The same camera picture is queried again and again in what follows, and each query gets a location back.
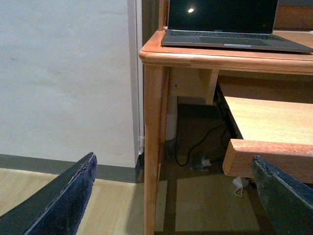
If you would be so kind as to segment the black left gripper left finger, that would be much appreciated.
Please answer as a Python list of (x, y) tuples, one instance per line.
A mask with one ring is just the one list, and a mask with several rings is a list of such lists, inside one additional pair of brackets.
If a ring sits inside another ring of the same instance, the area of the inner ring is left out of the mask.
[(75, 235), (89, 202), (97, 158), (88, 153), (0, 217), (2, 235)]

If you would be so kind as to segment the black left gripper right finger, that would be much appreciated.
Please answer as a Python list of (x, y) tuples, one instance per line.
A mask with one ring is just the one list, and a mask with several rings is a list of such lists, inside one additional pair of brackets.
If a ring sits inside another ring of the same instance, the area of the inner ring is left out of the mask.
[(313, 189), (261, 156), (251, 162), (260, 201), (279, 235), (313, 233)]

